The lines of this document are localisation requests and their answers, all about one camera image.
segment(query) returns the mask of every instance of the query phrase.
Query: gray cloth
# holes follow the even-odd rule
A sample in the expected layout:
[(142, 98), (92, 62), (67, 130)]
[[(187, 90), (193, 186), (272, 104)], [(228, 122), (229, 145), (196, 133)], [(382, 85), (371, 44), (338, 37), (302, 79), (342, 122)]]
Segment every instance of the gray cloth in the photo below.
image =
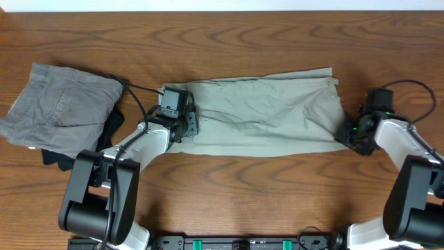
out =
[(12, 144), (76, 157), (95, 151), (122, 86), (68, 67), (34, 63), (28, 85), (0, 119), (0, 135)]
[(170, 153), (285, 156), (344, 149), (333, 133), (344, 118), (332, 70), (165, 84), (192, 91), (198, 132)]

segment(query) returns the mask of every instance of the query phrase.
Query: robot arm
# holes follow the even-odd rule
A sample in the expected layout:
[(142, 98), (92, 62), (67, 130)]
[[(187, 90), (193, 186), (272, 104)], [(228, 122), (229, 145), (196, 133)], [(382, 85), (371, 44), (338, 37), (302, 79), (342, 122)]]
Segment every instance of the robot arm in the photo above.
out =
[(400, 170), (384, 215), (348, 228), (346, 248), (444, 247), (444, 210), (427, 203), (427, 194), (444, 198), (443, 159), (417, 134), (411, 122), (393, 113), (393, 93), (369, 90), (357, 122), (348, 119), (336, 140), (357, 153), (383, 149)]
[[(192, 93), (167, 88), (162, 103), (154, 108), (156, 116), (148, 116), (148, 129), (141, 121), (136, 131), (117, 145), (98, 153), (84, 150), (78, 154), (60, 210), (62, 230), (97, 241), (103, 239), (109, 201), (107, 197), (90, 193), (89, 189), (110, 187), (113, 162), (120, 155), (107, 245), (120, 250), (146, 249), (149, 232), (134, 222), (139, 173), (182, 137), (197, 135)], [(128, 147), (118, 154), (122, 145)]]

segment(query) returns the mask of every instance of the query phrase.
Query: light green cloth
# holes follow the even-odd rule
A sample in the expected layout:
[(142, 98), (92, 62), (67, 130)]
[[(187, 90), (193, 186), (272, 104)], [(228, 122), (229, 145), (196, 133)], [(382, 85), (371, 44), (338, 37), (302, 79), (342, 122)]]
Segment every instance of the light green cloth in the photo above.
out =
[(194, 94), (198, 135), (170, 153), (285, 156), (344, 149), (333, 133), (344, 113), (332, 69), (220, 78), (165, 86)]

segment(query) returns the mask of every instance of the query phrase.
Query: wooden table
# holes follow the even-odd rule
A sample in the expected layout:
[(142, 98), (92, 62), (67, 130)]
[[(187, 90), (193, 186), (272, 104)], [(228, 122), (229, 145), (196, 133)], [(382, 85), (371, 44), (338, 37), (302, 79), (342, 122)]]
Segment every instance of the wooden table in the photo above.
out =
[[(351, 113), (368, 88), (401, 78), (427, 83), (438, 107), (418, 130), (444, 150), (444, 12), (17, 13), (0, 22), (0, 116), (27, 84), (32, 62), (114, 72), (150, 88), (332, 67)], [(431, 105), (421, 87), (393, 89), (399, 113), (415, 118)], [(135, 93), (146, 107), (156, 102)], [(119, 106), (126, 122), (114, 142), (141, 118), (131, 96)], [(58, 213), (69, 172), (3, 138), (0, 152), (0, 248), (66, 249), (72, 234), (58, 228)], [(333, 231), (381, 215), (396, 176), (383, 151), (166, 154), (141, 175), (136, 220), (153, 232), (188, 235)]]

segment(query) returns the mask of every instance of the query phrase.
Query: gray shorts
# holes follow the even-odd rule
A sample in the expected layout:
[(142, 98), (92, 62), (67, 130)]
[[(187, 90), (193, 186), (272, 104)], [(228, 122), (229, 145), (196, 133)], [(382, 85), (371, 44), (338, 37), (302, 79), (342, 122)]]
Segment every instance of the gray shorts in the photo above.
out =
[(95, 150), (122, 90), (112, 79), (33, 63), (28, 85), (0, 119), (0, 135), (74, 158), (83, 149)]

